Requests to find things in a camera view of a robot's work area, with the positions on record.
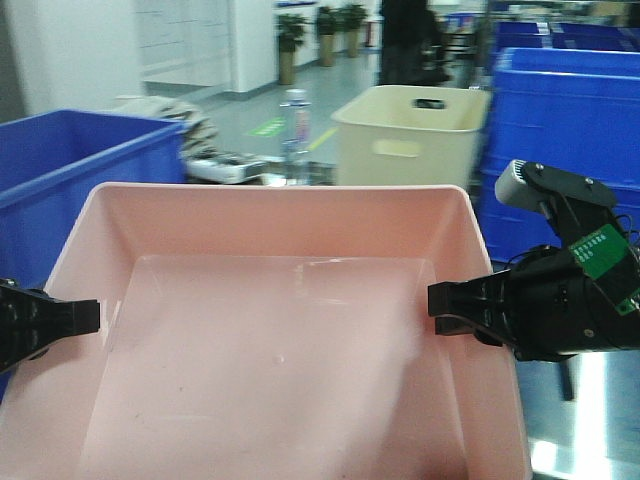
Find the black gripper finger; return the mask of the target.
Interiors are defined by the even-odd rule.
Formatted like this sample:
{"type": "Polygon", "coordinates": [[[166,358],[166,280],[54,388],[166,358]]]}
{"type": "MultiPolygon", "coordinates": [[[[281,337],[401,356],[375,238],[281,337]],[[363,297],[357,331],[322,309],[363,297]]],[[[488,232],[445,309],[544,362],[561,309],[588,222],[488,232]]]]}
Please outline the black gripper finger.
{"type": "Polygon", "coordinates": [[[60,300],[1,279],[1,373],[44,355],[65,338],[100,329],[100,302],[60,300]]]}

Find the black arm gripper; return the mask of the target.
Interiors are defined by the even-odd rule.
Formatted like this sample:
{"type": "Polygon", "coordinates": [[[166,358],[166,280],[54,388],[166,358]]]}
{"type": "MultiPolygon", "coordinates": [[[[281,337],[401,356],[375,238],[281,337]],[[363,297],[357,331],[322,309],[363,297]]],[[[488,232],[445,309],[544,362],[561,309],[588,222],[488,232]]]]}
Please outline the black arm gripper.
{"type": "Polygon", "coordinates": [[[427,302],[437,335],[506,344],[525,361],[639,348],[639,313],[616,312],[566,249],[534,249],[501,272],[429,285],[427,302]],[[498,316],[501,342],[456,319],[498,316]]]}

